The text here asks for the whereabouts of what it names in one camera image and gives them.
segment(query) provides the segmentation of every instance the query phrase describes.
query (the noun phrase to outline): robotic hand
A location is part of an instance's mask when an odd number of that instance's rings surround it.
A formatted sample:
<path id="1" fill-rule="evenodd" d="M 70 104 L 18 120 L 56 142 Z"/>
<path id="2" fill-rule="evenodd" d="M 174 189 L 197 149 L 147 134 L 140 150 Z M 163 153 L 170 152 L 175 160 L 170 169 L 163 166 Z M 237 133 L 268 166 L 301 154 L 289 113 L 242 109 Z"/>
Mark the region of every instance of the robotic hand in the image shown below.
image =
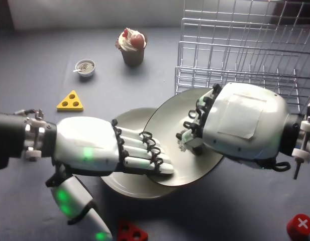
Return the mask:
<path id="1" fill-rule="evenodd" d="M 193 122 L 185 122 L 187 130 L 176 137 L 196 155 L 205 145 L 239 163 L 283 172 L 290 164 L 276 162 L 282 152 L 295 157 L 294 179 L 301 163 L 310 161 L 310 104 L 307 116 L 290 114 L 285 100 L 270 90 L 216 84 L 188 115 Z"/>
<path id="2" fill-rule="evenodd" d="M 34 113 L 34 118 L 27 117 Z M 43 120 L 42 111 L 0 113 L 0 169 L 9 157 L 52 157 L 55 174 L 46 182 L 69 225 L 84 226 L 91 240 L 112 240 L 93 197 L 73 174 L 107 176 L 111 172 L 169 175 L 169 157 L 148 132 L 117 127 L 92 117 L 71 117 L 59 124 Z"/>

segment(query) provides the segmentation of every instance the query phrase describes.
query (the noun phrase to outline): cupcake wrapper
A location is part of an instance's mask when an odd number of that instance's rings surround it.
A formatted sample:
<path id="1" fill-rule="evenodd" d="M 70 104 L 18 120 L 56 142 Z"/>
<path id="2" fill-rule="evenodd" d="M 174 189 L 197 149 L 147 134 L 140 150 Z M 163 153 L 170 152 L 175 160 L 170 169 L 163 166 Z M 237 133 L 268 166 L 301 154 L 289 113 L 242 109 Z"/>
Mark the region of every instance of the cupcake wrapper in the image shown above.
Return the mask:
<path id="1" fill-rule="evenodd" d="M 144 33 L 142 33 L 142 34 L 145 37 L 145 42 L 146 42 L 146 46 L 147 46 L 147 44 L 148 44 L 147 36 Z M 142 50 L 139 50 L 139 51 L 125 51 L 121 48 L 121 46 L 118 42 L 118 39 L 119 39 L 119 36 L 117 38 L 115 45 L 116 45 L 116 48 L 121 51 L 121 54 L 123 56 L 125 64 L 127 64 L 130 67 L 139 66 L 144 60 L 145 48 L 143 48 Z"/>

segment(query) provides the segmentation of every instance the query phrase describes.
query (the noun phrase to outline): cupcake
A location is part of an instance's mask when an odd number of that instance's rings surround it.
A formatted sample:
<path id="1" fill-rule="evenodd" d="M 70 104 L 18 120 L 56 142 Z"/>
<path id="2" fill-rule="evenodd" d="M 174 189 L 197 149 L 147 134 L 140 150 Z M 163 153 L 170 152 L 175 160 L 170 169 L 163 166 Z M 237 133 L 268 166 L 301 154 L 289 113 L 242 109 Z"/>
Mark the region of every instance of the cupcake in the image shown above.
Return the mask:
<path id="1" fill-rule="evenodd" d="M 116 47 L 121 51 L 124 62 L 130 67 L 139 66 L 144 60 L 147 36 L 126 28 L 118 37 Z"/>

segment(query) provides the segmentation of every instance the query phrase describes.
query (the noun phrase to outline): red cylinder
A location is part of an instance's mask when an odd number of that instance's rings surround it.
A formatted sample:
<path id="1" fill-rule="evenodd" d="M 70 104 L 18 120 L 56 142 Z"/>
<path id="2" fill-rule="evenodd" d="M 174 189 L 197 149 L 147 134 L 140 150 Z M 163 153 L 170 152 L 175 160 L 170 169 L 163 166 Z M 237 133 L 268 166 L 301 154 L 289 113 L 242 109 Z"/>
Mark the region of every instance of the red cylinder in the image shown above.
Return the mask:
<path id="1" fill-rule="evenodd" d="M 292 241 L 304 241 L 310 235 L 310 217 L 305 214 L 296 215 L 286 226 Z"/>

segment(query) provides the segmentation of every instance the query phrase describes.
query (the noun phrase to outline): white frosting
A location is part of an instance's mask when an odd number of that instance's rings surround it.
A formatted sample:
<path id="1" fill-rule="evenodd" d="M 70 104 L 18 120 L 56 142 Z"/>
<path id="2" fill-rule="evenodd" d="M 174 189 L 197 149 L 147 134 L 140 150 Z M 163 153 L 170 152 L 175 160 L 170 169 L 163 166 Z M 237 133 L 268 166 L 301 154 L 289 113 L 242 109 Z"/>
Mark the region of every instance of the white frosting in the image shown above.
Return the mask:
<path id="1" fill-rule="evenodd" d="M 141 36 L 143 36 L 144 38 L 144 48 L 146 47 L 146 41 L 145 41 L 145 36 L 141 33 L 139 33 L 138 31 L 135 31 L 135 30 L 132 30 L 132 29 L 128 29 L 128 36 L 125 38 L 123 37 L 123 33 L 122 32 L 119 36 L 119 39 L 118 39 L 118 43 L 120 45 L 120 47 L 125 50 L 125 51 L 138 51 L 138 49 L 136 49 L 135 47 L 133 47 L 130 43 L 130 40 L 133 36 L 137 36 L 138 34 L 140 34 Z"/>

